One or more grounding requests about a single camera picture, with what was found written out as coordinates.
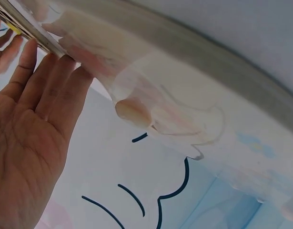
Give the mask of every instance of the palm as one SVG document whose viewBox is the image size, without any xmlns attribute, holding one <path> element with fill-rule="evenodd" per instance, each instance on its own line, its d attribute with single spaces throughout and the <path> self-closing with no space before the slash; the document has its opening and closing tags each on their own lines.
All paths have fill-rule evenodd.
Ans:
<svg viewBox="0 0 293 229">
<path fill-rule="evenodd" d="M 2 228 L 33 228 L 41 217 L 92 82 L 67 56 L 49 54 L 33 73 L 36 47 L 26 45 L 0 92 L 0 217 L 12 219 Z"/>
</svg>

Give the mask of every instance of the light blue cloud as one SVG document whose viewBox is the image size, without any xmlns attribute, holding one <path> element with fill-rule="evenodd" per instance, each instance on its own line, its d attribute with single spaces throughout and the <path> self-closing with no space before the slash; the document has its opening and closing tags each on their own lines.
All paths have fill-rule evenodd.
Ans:
<svg viewBox="0 0 293 229">
<path fill-rule="evenodd" d="M 250 148 L 251 151 L 262 154 L 266 158 L 275 158 L 276 155 L 274 150 L 265 144 L 263 144 L 260 139 L 251 135 L 244 135 L 242 133 L 236 133 L 237 140 Z"/>
</svg>

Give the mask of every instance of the yellow object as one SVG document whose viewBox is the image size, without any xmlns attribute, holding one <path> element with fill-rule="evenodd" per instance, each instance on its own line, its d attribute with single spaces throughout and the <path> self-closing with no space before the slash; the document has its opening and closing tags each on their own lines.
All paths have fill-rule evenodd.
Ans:
<svg viewBox="0 0 293 229">
<path fill-rule="evenodd" d="M 13 30 L 17 35 L 20 35 L 21 34 L 21 31 L 20 31 L 20 29 L 17 29 L 13 24 L 11 24 L 11 23 L 7 23 L 7 26 L 9 26 L 9 28 L 11 29 L 11 30 Z"/>
</svg>

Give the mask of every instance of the human hand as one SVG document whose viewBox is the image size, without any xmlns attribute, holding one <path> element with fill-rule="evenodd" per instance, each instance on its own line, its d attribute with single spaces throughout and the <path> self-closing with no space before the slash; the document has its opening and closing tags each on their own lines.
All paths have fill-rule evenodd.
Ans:
<svg viewBox="0 0 293 229">
<path fill-rule="evenodd" d="M 12 37 L 13 31 L 8 30 L 3 36 L 0 37 L 0 48 L 2 48 Z M 12 42 L 3 51 L 0 51 L 0 74 L 7 71 L 10 64 L 18 55 L 20 46 L 22 44 L 22 38 L 20 36 L 14 37 Z"/>
<path fill-rule="evenodd" d="M 34 72 L 29 41 L 0 92 L 0 228 L 32 229 L 61 175 L 93 78 L 69 56 L 47 55 Z"/>
</svg>

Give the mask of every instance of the light blue surface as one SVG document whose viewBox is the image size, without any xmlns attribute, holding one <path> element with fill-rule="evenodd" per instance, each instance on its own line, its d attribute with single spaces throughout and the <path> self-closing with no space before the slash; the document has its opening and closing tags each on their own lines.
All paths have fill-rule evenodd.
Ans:
<svg viewBox="0 0 293 229">
<path fill-rule="evenodd" d="M 198 162 L 189 160 L 186 188 L 162 202 L 161 229 L 293 229 L 279 209 L 270 203 L 233 189 Z"/>
</svg>

